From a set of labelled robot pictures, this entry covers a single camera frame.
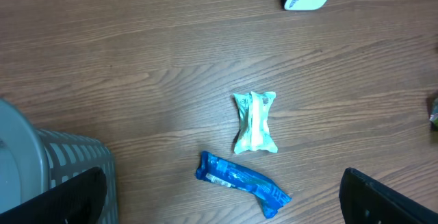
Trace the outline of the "green gummy candy bag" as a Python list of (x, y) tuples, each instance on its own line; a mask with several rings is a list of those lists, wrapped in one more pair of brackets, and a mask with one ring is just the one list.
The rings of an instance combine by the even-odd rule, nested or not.
[(431, 105), (430, 117), (429, 117), (430, 124), (432, 125), (432, 127), (434, 129), (437, 129), (437, 126), (438, 126), (438, 124), (437, 124), (438, 110), (437, 109), (438, 109), (438, 103), (437, 103), (437, 98), (435, 98), (432, 102), (432, 105)]

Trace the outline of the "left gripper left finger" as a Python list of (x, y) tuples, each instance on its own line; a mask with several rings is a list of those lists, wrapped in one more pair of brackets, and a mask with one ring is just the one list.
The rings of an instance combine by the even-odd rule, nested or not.
[(2, 213), (1, 224), (96, 223), (106, 196), (106, 176), (93, 167)]

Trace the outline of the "teal white candy packet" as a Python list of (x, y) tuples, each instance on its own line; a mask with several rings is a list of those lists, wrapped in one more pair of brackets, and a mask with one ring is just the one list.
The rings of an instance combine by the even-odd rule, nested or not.
[(268, 115), (276, 98), (275, 92), (246, 94), (234, 93), (240, 120), (240, 130), (234, 153), (245, 151), (268, 151), (277, 153), (278, 147), (274, 143), (268, 127)]

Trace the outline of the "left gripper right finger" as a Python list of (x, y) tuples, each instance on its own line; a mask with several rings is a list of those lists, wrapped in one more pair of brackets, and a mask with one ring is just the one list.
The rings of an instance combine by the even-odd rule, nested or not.
[(437, 213), (354, 168), (344, 171), (339, 201), (346, 224), (437, 224)]

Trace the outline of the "blue snack packet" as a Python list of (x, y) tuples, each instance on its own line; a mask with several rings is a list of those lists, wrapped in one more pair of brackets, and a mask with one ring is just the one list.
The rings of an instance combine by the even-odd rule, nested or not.
[(201, 160), (195, 176), (199, 180), (254, 195), (258, 198), (263, 215), (267, 219), (272, 219), (292, 200), (269, 177), (208, 151), (201, 152)]

